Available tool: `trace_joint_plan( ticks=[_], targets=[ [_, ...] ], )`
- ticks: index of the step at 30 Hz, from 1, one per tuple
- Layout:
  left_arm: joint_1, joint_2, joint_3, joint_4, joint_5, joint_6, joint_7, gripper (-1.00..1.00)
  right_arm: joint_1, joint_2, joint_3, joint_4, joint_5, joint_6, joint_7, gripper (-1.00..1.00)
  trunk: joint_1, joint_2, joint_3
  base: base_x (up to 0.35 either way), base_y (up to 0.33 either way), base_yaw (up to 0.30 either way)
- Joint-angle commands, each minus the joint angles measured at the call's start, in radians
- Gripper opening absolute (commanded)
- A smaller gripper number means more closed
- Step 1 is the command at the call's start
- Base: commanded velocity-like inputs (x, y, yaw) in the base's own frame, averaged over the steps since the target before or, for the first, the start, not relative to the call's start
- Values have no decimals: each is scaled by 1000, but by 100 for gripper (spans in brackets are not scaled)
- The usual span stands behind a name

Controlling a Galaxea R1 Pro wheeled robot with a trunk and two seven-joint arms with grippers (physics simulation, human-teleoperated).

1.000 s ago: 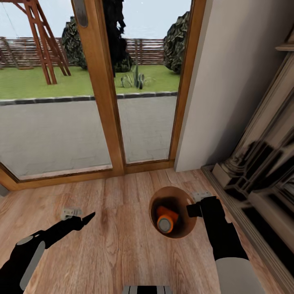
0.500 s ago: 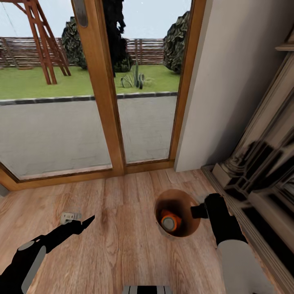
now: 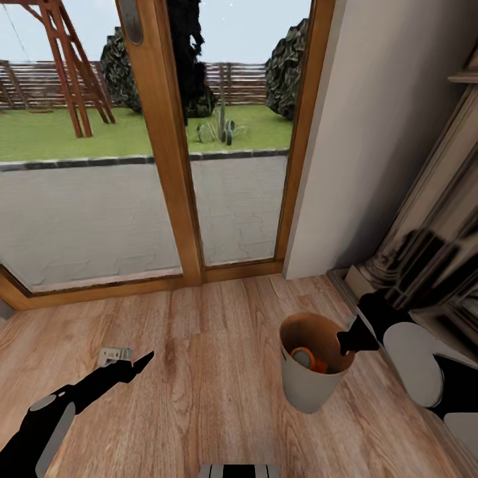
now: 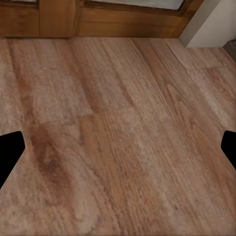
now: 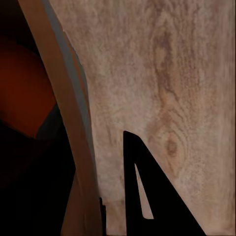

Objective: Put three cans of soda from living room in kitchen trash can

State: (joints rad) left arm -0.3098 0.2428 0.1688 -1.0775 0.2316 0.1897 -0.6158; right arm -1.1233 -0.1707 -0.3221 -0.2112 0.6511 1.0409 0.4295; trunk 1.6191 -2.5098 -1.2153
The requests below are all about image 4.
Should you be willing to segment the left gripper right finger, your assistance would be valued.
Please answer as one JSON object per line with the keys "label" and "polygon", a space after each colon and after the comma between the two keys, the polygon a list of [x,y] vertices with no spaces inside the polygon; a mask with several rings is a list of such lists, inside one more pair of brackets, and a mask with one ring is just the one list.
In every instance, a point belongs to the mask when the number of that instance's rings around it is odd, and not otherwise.
{"label": "left gripper right finger", "polygon": [[221,148],[236,169],[236,132],[225,131]]}

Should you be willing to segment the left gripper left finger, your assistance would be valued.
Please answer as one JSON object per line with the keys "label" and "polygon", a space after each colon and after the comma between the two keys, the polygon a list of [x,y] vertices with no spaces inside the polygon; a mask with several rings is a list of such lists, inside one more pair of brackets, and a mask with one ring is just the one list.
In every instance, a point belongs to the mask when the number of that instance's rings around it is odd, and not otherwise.
{"label": "left gripper left finger", "polygon": [[25,150],[21,131],[0,136],[0,189]]}

